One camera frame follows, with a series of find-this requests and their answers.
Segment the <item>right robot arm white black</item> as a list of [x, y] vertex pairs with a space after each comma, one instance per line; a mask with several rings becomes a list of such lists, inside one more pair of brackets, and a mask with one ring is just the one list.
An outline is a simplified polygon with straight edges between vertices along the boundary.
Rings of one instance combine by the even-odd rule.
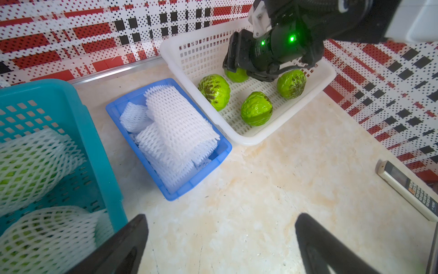
[[324, 42], [415, 43], [438, 38], [436, 1], [301, 0], [255, 1], [248, 14], [252, 30], [232, 34], [223, 68], [259, 81], [309, 69], [320, 61]]

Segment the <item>white foam net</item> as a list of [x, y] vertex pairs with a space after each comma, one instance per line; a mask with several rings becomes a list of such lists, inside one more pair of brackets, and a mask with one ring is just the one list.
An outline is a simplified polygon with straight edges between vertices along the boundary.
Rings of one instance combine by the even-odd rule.
[[114, 234], [108, 212], [77, 206], [33, 211], [1, 236], [1, 273], [63, 274]]

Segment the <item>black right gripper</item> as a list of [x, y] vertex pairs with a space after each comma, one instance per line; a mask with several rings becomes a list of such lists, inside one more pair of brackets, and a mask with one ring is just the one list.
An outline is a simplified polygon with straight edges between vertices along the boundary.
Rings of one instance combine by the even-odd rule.
[[246, 29], [233, 33], [222, 67], [233, 73], [240, 68], [256, 80], [272, 82], [288, 71], [314, 67], [323, 53], [323, 40], [302, 21], [294, 21], [277, 24], [259, 38]]

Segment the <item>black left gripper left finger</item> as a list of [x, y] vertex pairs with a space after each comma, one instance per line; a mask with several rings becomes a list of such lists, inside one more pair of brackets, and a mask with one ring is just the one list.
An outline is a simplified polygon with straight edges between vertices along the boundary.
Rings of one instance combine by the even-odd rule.
[[138, 214], [69, 274], [136, 274], [148, 240], [148, 223]]

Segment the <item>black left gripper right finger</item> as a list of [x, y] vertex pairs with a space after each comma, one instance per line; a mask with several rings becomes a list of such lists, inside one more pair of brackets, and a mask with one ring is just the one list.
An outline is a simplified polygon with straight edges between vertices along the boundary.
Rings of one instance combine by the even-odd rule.
[[309, 214], [299, 215], [295, 232], [307, 274], [377, 273]]

